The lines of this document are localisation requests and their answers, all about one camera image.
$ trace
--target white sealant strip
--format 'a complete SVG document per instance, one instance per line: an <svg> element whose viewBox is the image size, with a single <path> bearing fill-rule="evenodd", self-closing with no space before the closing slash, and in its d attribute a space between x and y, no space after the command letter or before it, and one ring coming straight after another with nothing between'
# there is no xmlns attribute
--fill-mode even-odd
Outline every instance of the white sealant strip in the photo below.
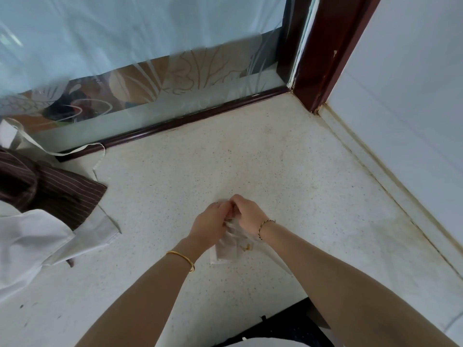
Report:
<svg viewBox="0 0 463 347"><path fill-rule="evenodd" d="M315 16L317 14L319 4L320 4L320 0L312 0L310 4L309 15L306 20L304 32L302 33L302 40L300 41L299 48L297 49L296 59L294 60L293 68L291 70L291 75L289 77L288 84L286 85L289 89L293 88L296 71L299 66L302 53L304 52L304 48L306 47L306 43L307 43L307 39L309 38L310 31L312 30L313 22L315 21Z"/></svg>

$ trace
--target dark striped cloth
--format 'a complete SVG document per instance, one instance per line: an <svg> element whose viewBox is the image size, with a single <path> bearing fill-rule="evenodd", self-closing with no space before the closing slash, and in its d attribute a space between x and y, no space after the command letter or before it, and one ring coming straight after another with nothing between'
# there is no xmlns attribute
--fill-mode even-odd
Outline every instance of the dark striped cloth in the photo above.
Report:
<svg viewBox="0 0 463 347"><path fill-rule="evenodd" d="M95 209L106 189L82 175L0 147L0 200L21 212L45 210L75 230Z"/></svg>

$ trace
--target bracelet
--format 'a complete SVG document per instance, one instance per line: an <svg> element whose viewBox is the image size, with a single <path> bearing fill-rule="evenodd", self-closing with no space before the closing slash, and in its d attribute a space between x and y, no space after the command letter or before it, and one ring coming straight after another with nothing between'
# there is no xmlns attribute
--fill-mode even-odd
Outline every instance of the bracelet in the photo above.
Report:
<svg viewBox="0 0 463 347"><path fill-rule="evenodd" d="M265 223L268 222L268 221L273 221L274 223L276 223L275 220L267 219L266 221L264 221L264 222L261 224L261 226L259 227L259 231L258 231L258 236L259 236L259 239L261 239L261 240L262 240L262 238L260 237L260 229L262 229L263 224L265 224Z"/></svg>
<svg viewBox="0 0 463 347"><path fill-rule="evenodd" d="M185 259L188 263L190 263L191 265L191 269L190 269L190 273L194 272L194 264L192 261L190 261L190 259L187 257L187 256L184 256L182 255L181 253L178 253L176 251L167 251L166 254L169 254L169 253L172 253L172 254L176 254L177 256L180 256L182 257L183 259Z"/></svg>

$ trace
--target wall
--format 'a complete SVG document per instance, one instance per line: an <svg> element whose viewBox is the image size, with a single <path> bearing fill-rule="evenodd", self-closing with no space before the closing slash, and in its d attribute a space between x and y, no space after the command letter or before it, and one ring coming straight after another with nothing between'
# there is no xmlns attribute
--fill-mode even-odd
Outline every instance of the wall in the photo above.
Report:
<svg viewBox="0 0 463 347"><path fill-rule="evenodd" d="M328 103L463 244L463 0L381 0Z"/></svg>

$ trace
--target wooden door frame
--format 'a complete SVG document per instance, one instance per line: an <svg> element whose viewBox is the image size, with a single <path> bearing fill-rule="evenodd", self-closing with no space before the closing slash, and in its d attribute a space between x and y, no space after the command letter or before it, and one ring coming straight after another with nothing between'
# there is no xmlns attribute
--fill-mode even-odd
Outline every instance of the wooden door frame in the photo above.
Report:
<svg viewBox="0 0 463 347"><path fill-rule="evenodd" d="M320 0L293 92L313 113L338 81L380 0Z"/></svg>

